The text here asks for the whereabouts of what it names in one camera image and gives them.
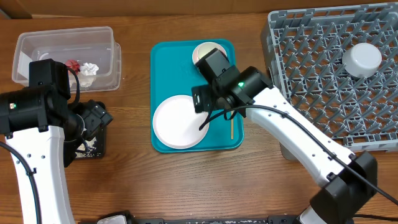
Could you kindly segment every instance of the teal tray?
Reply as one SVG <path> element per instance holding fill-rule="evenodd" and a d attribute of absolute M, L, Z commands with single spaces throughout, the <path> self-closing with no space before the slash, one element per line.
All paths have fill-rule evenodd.
<path fill-rule="evenodd" d="M 224 39 L 161 42 L 150 53 L 150 138 L 159 152 L 199 152 L 236 149 L 244 138 L 241 115 L 234 118 L 234 138 L 231 139 L 231 121 L 221 116 L 210 123 L 205 138 L 188 149 L 172 149 L 156 137 L 152 121 L 156 108 L 167 98 L 175 95 L 192 96 L 193 86 L 205 85 L 206 80 L 192 63 L 192 52 L 203 42 L 216 42 L 224 47 L 228 59 L 235 64 L 235 51 L 231 42 Z"/>

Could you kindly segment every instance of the wooden table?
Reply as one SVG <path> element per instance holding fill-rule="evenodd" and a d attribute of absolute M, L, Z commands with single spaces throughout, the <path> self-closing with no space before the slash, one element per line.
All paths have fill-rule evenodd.
<path fill-rule="evenodd" d="M 120 88 L 81 96 L 81 101 L 103 101 L 114 121 L 105 157 L 75 161 L 66 169 L 76 220 L 120 210 L 141 218 L 266 217 L 298 214 L 308 206 L 317 185 L 298 162 L 282 157 L 275 138 L 248 120 L 245 140 L 234 151 L 161 154 L 150 143 L 151 48 L 163 41 L 225 38 L 234 44 L 239 69 L 253 65 L 264 71 L 259 36 L 266 18 L 241 14 L 0 21 L 0 93 L 21 89 L 11 80 L 11 70 L 23 32 L 110 26 L 121 45 Z M 398 154 L 373 154 L 379 161 L 379 185 L 398 197 Z M 16 173 L 5 150 L 0 150 L 0 180 L 0 222 L 22 223 Z M 380 195 L 360 212 L 398 217 L 398 208 Z"/>

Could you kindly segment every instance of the transparent plastic bin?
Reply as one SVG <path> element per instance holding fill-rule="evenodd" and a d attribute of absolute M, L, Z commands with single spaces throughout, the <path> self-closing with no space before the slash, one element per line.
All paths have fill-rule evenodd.
<path fill-rule="evenodd" d="M 121 48 L 113 39 L 110 27 L 46 30 L 19 36 L 12 66 L 12 80 L 29 85 L 29 63 L 52 58 L 66 63 L 76 60 L 80 66 L 93 63 L 96 75 L 78 75 L 80 91 L 109 91 L 120 86 Z M 71 91 L 76 91 L 75 78 L 70 75 Z"/>

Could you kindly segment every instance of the gray drying rack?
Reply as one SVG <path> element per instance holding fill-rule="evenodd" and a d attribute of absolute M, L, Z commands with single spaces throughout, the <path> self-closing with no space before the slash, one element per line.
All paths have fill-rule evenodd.
<path fill-rule="evenodd" d="M 398 151 L 398 4 L 274 11 L 261 33 L 274 85 L 309 121 L 352 151 Z M 357 43 L 382 53 L 356 79 L 341 58 Z"/>

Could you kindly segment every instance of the robotic arm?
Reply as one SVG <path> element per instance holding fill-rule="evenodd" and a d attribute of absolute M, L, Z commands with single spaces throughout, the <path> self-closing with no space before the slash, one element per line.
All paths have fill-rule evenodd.
<path fill-rule="evenodd" d="M 0 134 L 33 170 L 42 223 L 75 224 L 64 167 L 76 149 L 112 121 L 102 103 L 70 98 L 68 68 L 51 59 L 29 65 L 29 87 L 0 95 Z M 27 171 L 12 156 L 25 224 L 36 224 L 34 194 Z"/>
<path fill-rule="evenodd" d="M 370 183 L 377 185 L 375 158 L 367 152 L 356 157 L 349 149 L 324 135 L 294 109 L 272 86 L 271 80 L 256 68 L 249 67 L 240 73 L 217 49 L 201 58 L 196 66 L 209 83 L 192 88 L 197 113 L 210 112 L 213 107 L 230 110 L 253 105 L 238 110 L 238 113 L 276 137 L 321 187 L 321 191 L 311 199 L 311 206 L 296 218 L 296 223 L 346 223 L 375 194 L 373 189 L 334 160 L 339 158 Z M 273 108 L 273 111 L 260 108 L 262 106 Z M 284 114 L 300 123 L 302 128 Z M 333 158 L 304 129 L 332 152 Z"/>

